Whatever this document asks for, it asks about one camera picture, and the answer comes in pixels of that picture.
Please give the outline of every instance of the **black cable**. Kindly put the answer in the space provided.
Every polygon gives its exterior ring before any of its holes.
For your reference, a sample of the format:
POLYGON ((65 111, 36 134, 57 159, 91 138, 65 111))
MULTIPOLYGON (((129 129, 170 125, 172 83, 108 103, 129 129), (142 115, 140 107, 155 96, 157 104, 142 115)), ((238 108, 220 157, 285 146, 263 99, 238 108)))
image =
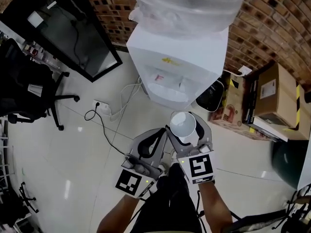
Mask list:
POLYGON ((77 44, 78 44, 78 40, 79 40, 79 31, 78 31, 78 29, 75 26, 76 21, 71 20, 68 16, 66 16, 65 13, 62 11, 62 9, 59 6, 55 6, 55 7, 52 7, 52 8, 58 9, 70 21, 71 25, 73 26, 73 28, 77 32, 76 42, 74 43, 74 46, 73 46, 73 53, 76 56, 76 58, 78 59, 79 66, 80 66, 81 65, 81 60, 80 60, 80 58, 79 58, 79 56, 77 55, 77 52, 76 52, 76 48, 77 48, 77 44))
POLYGON ((200 190, 197 191, 197 194, 198 194, 198 202, 197 202, 197 204, 196 204, 196 214, 197 214, 197 216, 198 216, 198 218, 199 218, 199 220, 200 220, 200 222, 201 222, 201 224, 202 224, 202 226, 203 226, 204 232, 207 233, 207 232, 206 232, 205 225, 204 225, 204 222, 203 222, 203 220, 201 219, 201 217, 200 217, 200 215, 199 215, 199 212, 198 212, 198 211, 199 211, 199 205, 200 205, 200 190))
POLYGON ((206 229, 205 229, 205 226, 204 226, 204 223, 203 223, 203 220, 199 217, 200 221, 201 221, 201 224, 203 226, 203 229, 204 229, 204 232, 207 233, 206 229))
POLYGON ((200 190, 197 190, 197 193, 198 193, 198 202, 196 204, 196 213, 199 214, 200 190))
POLYGON ((77 48, 77 44, 78 44, 78 40, 79 40, 79 31, 78 29, 76 28, 75 26, 75 22, 73 23, 74 21, 71 21, 71 24, 73 26, 73 28, 76 30, 77 32, 77 37, 76 37, 76 42, 74 43, 74 46, 73 46, 73 53, 74 55, 77 57, 78 61, 79 61, 79 66, 81 65, 81 60, 79 58, 79 56, 77 55, 77 52, 76 52, 76 48, 77 48))
POLYGON ((105 135, 105 137, 106 137, 108 143, 110 144, 110 146, 114 147, 116 151, 118 151, 118 152, 121 153, 121 154, 124 154, 124 153, 121 152, 119 149, 117 149, 115 146, 113 146, 113 145, 111 144, 111 142, 109 141, 109 139, 108 139, 108 137, 107 137, 107 135, 106 135, 106 132, 105 132, 105 126, 104 126, 103 119, 102 119, 102 117, 96 112, 96 109, 97 109, 98 106, 99 106, 99 103, 97 102, 97 103, 96 103, 96 106, 95 106, 95 110, 89 110, 88 112, 86 112, 85 115, 84 115, 84 120, 85 120, 85 121, 90 121, 90 120, 92 120, 96 115, 98 115, 99 118, 100 118, 101 121, 102 121, 103 129, 104 129, 104 135, 105 135), (87 118, 86 118, 86 115, 87 115, 88 113, 90 113, 91 111, 94 111, 94 115, 93 115, 91 118, 87 119, 87 118))

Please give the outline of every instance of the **power cord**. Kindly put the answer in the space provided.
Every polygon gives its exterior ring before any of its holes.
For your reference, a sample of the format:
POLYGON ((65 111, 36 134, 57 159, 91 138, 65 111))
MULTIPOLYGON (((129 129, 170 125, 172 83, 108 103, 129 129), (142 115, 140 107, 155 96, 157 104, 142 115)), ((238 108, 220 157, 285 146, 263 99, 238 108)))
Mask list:
POLYGON ((201 224, 202 224, 202 226, 203 226, 204 232, 207 233, 207 232, 206 232, 205 225, 204 225, 204 222, 203 222, 203 220, 201 219, 201 217, 204 215, 204 213, 203 213, 203 214, 202 214, 202 213, 199 213, 200 190, 198 190, 197 193, 198 193, 198 202, 197 202, 197 204, 196 204, 196 214, 197 214, 197 216, 198 216, 198 218, 199 218, 199 220, 200 220, 200 222, 201 222, 201 224))
POLYGON ((242 74, 236 74, 236 73, 234 73, 234 72, 230 72, 230 71, 228 71, 228 70, 223 70, 224 72, 228 72, 228 73, 231 73, 232 75, 234 75, 234 76, 236 76, 236 77, 243 77, 243 76, 245 76, 245 73, 244 72, 242 72, 242 74))
POLYGON ((124 87, 122 89, 122 91, 120 92, 120 110, 118 112, 116 112, 115 114, 111 114, 111 111, 110 111, 110 122, 115 122, 115 121, 118 121, 118 119, 121 117, 122 115, 122 111, 126 108, 126 106, 128 105, 128 103, 131 101, 131 99, 137 94, 137 92, 139 91, 140 87, 141 87, 141 78, 139 77, 138 78, 138 83, 135 83, 135 84, 128 84, 126 87, 124 87), (137 91, 129 98, 128 102, 122 106, 122 92, 127 88, 127 87, 130 87, 130 86, 137 86, 138 85, 138 89, 137 91), (111 120, 112 117, 114 117, 115 115, 119 114, 119 116, 114 119, 114 120, 111 120))
POLYGON ((74 53, 74 55, 76 56, 76 58, 78 59, 78 61, 79 61, 79 66, 80 66, 80 65, 81 65, 81 60, 80 60, 79 56, 77 55, 77 51, 76 51, 77 44, 78 44, 78 40, 79 40, 79 31, 78 31, 78 29, 77 29, 77 27, 76 27, 77 22, 72 20, 72 21, 70 21, 70 23, 71 23, 71 25, 73 26, 73 28, 74 28, 74 29, 76 30, 76 32, 77 32, 76 41, 75 41, 74 46, 73 46, 73 53, 74 53))
POLYGON ((99 103, 97 102, 96 105, 95 105, 95 110, 89 110, 88 112, 86 112, 85 115, 84 115, 84 120, 85 120, 85 121, 90 121, 90 120, 92 120, 96 115, 98 115, 99 118, 100 118, 101 121, 102 121, 102 126, 103 126, 103 130, 104 130, 104 135, 105 135, 105 137, 106 137, 108 143, 109 143, 110 146, 112 146, 116 151, 118 151, 119 153, 121 153, 121 154, 124 155, 123 152, 121 152, 119 149, 117 149, 115 146, 113 146, 112 143, 109 141, 109 139, 108 139, 108 137, 107 137, 107 135, 106 135, 106 132, 105 132, 105 126, 104 126, 103 119, 102 119, 102 117, 96 112, 96 109, 97 109, 98 106, 99 106, 99 103), (90 113, 91 111, 94 112, 94 115, 93 115, 91 118, 88 118, 88 119, 87 119, 86 116, 87 116, 87 114, 90 113))

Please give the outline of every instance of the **cardboard box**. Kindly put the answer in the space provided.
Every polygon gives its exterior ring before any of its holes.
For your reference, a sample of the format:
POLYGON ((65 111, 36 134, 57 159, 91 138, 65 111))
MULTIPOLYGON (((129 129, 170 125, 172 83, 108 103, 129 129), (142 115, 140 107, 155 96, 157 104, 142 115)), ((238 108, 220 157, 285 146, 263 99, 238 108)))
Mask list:
POLYGON ((282 125, 270 124, 290 140, 309 140, 311 127, 311 104, 305 101, 305 91, 297 83, 296 87, 296 126, 287 128, 282 125))
POLYGON ((255 116, 270 124, 296 126, 296 81, 280 64, 260 74, 255 116))
POLYGON ((211 115, 210 122, 254 140, 270 140, 261 132, 242 124, 245 79, 230 75, 220 107, 211 115))

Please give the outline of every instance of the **black office chair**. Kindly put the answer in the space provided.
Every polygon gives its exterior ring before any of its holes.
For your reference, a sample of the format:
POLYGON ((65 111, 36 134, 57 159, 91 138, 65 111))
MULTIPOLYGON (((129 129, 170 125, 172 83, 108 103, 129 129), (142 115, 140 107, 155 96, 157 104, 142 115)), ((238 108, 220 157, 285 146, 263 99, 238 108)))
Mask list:
POLYGON ((10 123, 28 122, 46 117, 51 109, 56 126, 59 125, 55 101, 61 99, 80 100, 76 95, 56 96, 56 91, 62 78, 68 77, 68 72, 62 72, 57 81, 52 78, 53 72, 46 65, 37 64, 23 54, 13 39, 9 39, 0 46, 0 117, 8 115, 10 123), (40 94, 28 91, 29 85, 42 88, 40 94))

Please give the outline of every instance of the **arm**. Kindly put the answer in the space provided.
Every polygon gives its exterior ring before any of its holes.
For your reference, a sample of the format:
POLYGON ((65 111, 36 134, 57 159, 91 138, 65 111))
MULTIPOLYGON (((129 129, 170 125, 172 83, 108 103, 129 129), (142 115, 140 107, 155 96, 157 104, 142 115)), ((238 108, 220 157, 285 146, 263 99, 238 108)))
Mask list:
POLYGON ((212 233, 221 233, 224 227, 232 224, 231 213, 212 182, 199 184, 199 189, 206 221, 212 233))
POLYGON ((139 199, 124 195, 119 203, 102 219, 97 233, 123 233, 138 202, 139 199))

